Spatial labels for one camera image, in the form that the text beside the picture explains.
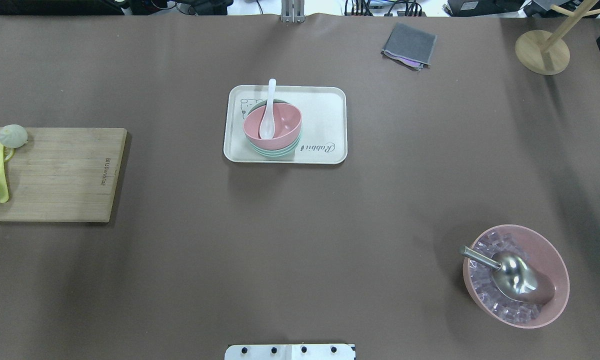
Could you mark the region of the aluminium frame post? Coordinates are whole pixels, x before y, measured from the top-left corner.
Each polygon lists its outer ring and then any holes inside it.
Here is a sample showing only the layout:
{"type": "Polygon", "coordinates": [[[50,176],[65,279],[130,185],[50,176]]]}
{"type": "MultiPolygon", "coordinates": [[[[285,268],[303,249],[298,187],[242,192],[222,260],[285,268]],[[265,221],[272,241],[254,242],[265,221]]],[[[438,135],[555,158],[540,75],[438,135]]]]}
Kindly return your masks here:
{"type": "Polygon", "coordinates": [[[304,0],[282,0],[281,22],[282,23],[304,23],[305,22],[304,0]]]}

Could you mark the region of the cream rabbit tray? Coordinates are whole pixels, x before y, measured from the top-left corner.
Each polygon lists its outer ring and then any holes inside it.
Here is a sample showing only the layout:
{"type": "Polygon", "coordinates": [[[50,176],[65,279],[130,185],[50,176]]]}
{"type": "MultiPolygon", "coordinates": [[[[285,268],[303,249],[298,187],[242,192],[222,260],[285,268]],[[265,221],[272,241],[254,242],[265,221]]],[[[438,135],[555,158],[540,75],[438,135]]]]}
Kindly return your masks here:
{"type": "Polygon", "coordinates": [[[343,91],[335,87],[277,85],[275,98],[301,111],[298,145],[286,155],[258,153],[243,131],[248,113],[266,100],[266,85],[238,85],[229,93],[223,153],[236,163],[336,165],[348,154],[347,107],[343,91]]]}

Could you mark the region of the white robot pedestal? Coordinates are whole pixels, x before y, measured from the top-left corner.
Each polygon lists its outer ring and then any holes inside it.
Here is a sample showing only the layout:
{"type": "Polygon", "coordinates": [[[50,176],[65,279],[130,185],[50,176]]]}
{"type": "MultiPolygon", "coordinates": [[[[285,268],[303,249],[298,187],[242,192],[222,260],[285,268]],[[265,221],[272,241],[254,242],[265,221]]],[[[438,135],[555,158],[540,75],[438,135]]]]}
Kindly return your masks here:
{"type": "Polygon", "coordinates": [[[234,344],[227,347],[225,360],[355,360],[354,344],[234,344]]]}

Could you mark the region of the white ceramic spoon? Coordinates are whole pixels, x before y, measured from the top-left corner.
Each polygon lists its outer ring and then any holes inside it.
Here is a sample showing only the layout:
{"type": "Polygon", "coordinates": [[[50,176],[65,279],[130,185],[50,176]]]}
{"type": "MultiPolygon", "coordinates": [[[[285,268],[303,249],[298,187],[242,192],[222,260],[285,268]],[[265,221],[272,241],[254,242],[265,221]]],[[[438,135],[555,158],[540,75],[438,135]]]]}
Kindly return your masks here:
{"type": "Polygon", "coordinates": [[[275,78],[268,80],[265,111],[263,112],[258,131],[259,137],[264,140],[270,140],[275,137],[275,117],[273,107],[276,87],[277,80],[275,78]]]}

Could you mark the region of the wooden mug tree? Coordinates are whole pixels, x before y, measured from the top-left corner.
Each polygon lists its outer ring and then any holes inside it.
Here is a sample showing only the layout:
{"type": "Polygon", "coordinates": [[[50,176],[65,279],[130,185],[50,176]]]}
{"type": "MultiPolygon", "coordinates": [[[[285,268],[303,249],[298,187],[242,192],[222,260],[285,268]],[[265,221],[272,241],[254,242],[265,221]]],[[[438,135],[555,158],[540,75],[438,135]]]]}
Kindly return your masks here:
{"type": "Polygon", "coordinates": [[[600,9],[592,10],[595,3],[596,0],[584,0],[575,11],[551,5],[552,10],[566,16],[565,21],[555,32],[529,30],[522,34],[515,42],[517,59],[539,75],[552,76],[564,71],[570,62],[570,51],[562,38],[585,16],[600,14],[600,9]]]}

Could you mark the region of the pink ice bowl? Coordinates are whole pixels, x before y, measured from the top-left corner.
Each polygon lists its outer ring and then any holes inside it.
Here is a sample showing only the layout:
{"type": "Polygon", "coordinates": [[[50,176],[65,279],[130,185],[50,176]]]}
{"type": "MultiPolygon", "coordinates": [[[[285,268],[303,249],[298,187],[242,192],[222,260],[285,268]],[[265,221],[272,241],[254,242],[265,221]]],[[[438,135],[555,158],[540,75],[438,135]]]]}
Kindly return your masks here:
{"type": "Polygon", "coordinates": [[[470,245],[487,257],[510,251],[526,264],[545,274],[554,285],[554,296],[545,304],[515,301],[500,292],[491,269],[473,259],[464,259],[463,278],[474,302],[489,316],[517,328],[540,328],[557,319],[570,295],[570,278],[558,250],[540,233],[521,225],[488,228],[470,245]]]}

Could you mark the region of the metal ice scoop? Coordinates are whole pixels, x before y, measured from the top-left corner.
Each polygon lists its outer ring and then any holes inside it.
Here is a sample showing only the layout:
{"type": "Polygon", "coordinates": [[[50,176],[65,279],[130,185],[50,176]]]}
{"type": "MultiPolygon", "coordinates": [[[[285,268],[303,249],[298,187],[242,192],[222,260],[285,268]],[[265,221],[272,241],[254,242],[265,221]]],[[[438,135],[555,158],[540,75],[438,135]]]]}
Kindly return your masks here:
{"type": "Polygon", "coordinates": [[[549,276],[534,269],[512,251],[501,251],[488,257],[463,245],[458,252],[490,268],[490,277],[496,287],[513,301],[546,305],[556,294],[556,287],[549,276]]]}

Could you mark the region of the wooden cutting board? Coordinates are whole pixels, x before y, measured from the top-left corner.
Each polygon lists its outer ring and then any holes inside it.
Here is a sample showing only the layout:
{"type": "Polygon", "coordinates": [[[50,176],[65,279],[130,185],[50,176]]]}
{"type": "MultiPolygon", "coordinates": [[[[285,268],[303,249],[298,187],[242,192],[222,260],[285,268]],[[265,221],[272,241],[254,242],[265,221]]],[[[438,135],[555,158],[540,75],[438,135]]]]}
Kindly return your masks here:
{"type": "Polygon", "coordinates": [[[108,223],[123,161],[124,128],[29,127],[5,164],[0,221],[108,223]]]}

